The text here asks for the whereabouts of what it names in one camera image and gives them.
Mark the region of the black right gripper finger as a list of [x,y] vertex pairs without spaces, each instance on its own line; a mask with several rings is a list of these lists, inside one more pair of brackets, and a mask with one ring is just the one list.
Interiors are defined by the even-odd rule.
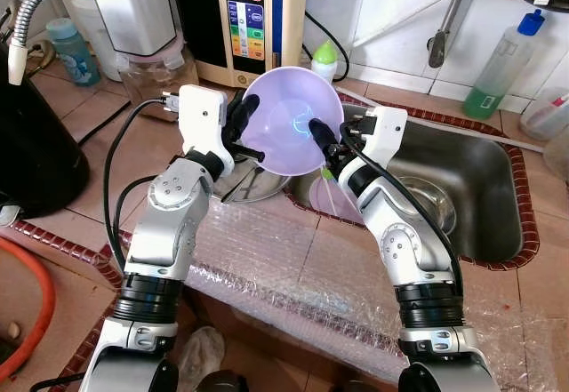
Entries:
[[318,118],[309,120],[310,136],[320,148],[321,153],[336,153],[339,149],[339,139],[330,125]]

